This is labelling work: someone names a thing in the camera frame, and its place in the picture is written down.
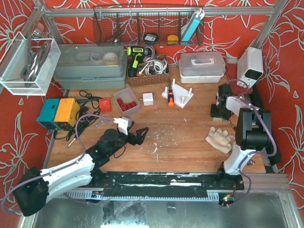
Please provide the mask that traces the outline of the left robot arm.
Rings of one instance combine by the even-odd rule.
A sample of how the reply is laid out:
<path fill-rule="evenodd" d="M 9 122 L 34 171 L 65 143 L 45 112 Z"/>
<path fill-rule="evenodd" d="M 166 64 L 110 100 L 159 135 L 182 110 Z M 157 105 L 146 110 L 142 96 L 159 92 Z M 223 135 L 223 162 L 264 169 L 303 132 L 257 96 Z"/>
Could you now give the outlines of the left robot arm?
<path fill-rule="evenodd" d="M 12 192 L 23 216 L 37 213 L 65 192 L 88 185 L 94 172 L 99 171 L 126 144 L 141 145 L 148 130 L 145 127 L 133 134 L 107 129 L 96 144 L 80 156 L 52 168 L 27 170 Z"/>

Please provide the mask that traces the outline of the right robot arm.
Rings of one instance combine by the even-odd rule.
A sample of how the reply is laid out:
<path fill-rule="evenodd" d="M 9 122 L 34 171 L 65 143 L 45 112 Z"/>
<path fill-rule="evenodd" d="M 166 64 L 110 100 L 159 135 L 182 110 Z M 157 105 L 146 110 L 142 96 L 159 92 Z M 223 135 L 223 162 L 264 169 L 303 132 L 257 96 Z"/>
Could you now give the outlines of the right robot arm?
<path fill-rule="evenodd" d="M 217 170 L 216 182 L 223 189 L 242 181 L 241 172 L 253 155 L 263 149 L 267 156 L 277 153 L 277 146 L 271 133 L 271 112 L 253 106 L 243 96 L 232 93 L 229 84 L 218 87 L 216 103 L 211 105 L 210 116 L 229 120 L 232 114 L 238 117 L 235 127 L 235 142 L 229 158 Z"/>

